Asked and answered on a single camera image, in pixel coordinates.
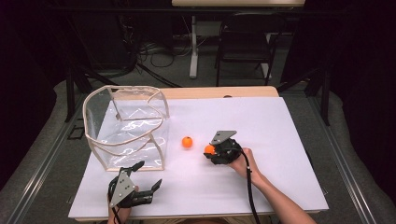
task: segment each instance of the table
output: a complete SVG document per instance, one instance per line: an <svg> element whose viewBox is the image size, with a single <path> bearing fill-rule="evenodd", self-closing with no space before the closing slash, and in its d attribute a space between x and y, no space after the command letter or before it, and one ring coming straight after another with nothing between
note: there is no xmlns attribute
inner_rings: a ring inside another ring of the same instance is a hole
<svg viewBox="0 0 396 224"><path fill-rule="evenodd" d="M275 88L162 91L168 99L171 115L165 170L132 173L131 178L142 190L149 189L160 178L163 183L154 194L153 203L135 207L131 218L251 214L246 179L225 165L214 165L203 155L204 147L218 130L238 131L233 139L251 147L262 172L305 211L328 209L289 110ZM180 144L185 135L194 139L189 150ZM78 221L106 219L107 186L117 174L105 172L91 154L69 217ZM274 213L255 188L253 198L258 214Z"/></svg>
<svg viewBox="0 0 396 224"><path fill-rule="evenodd" d="M174 7L303 7L305 0L172 0ZM197 21L192 16L191 22L191 67L190 78L197 78L198 48ZM268 70L268 64L262 64L262 71Z"/></svg>

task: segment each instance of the transparent plastic bin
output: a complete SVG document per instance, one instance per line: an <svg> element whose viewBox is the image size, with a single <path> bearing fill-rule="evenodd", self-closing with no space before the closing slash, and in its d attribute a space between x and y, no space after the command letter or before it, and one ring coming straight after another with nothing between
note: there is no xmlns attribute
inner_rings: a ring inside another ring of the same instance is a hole
<svg viewBox="0 0 396 224"><path fill-rule="evenodd" d="M107 171L145 161L140 170L163 170L169 108L163 93L149 86L104 86L82 108L85 135Z"/></svg>

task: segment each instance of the black chair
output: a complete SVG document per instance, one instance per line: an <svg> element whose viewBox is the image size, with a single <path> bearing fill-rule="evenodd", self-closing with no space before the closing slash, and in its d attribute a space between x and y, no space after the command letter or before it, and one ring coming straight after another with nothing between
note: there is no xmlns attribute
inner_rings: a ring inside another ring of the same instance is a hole
<svg viewBox="0 0 396 224"><path fill-rule="evenodd" d="M276 41L286 27L286 20L278 14L238 12L227 17L219 30L219 48L216 56L217 80L220 79L220 62L268 63L265 85L276 53Z"/></svg>

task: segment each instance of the orange ball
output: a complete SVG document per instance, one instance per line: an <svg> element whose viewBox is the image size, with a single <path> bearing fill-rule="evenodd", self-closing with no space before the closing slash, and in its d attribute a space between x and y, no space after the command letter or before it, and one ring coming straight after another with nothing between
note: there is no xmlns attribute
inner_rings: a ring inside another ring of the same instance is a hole
<svg viewBox="0 0 396 224"><path fill-rule="evenodd" d="M212 145L207 145L205 147L205 153L209 153L209 154L215 155L215 147L212 146Z"/></svg>
<svg viewBox="0 0 396 224"><path fill-rule="evenodd" d="M181 145L183 147L191 147L192 146L192 138L186 136L183 139L181 139Z"/></svg>

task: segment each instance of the person's right arm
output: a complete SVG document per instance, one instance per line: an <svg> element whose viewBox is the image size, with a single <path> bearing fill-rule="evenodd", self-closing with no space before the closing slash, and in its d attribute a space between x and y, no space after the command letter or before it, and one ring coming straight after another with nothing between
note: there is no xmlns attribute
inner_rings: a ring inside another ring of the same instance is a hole
<svg viewBox="0 0 396 224"><path fill-rule="evenodd" d="M244 148L251 170L252 184L264 195L271 204L282 224L316 223L297 203L277 189L258 169L250 148ZM242 177L247 177L245 158L240 156L230 166Z"/></svg>

